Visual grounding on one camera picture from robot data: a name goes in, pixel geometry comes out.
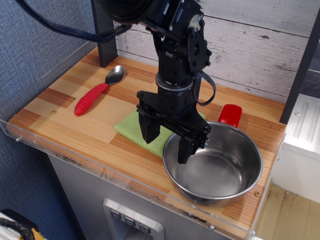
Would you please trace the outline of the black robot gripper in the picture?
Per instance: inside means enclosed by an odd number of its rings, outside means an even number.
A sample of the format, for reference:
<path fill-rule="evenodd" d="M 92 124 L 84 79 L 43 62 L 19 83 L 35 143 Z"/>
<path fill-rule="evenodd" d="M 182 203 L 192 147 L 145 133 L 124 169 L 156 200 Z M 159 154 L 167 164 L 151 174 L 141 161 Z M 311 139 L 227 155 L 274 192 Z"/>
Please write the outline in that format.
<path fill-rule="evenodd" d="M 181 137 L 178 163 L 186 164 L 198 148 L 205 148 L 211 127 L 197 111 L 193 90 L 181 92 L 158 88 L 157 93 L 138 91 L 138 120 L 142 138 L 149 144 L 163 126 Z"/>

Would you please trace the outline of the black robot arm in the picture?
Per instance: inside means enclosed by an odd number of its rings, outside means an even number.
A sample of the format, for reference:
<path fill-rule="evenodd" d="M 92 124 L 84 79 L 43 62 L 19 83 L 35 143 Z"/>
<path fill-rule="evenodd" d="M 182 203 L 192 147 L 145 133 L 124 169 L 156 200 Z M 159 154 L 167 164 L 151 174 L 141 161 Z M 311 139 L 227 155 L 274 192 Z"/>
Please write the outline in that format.
<path fill-rule="evenodd" d="M 161 127 L 179 135 L 177 161 L 185 164 L 207 145 L 211 131 L 197 111 L 203 70 L 212 54 L 201 6 L 194 0 L 102 0 L 100 5 L 122 28 L 140 24 L 152 33 L 157 92 L 137 93 L 141 134 L 146 143 L 159 136 Z"/>

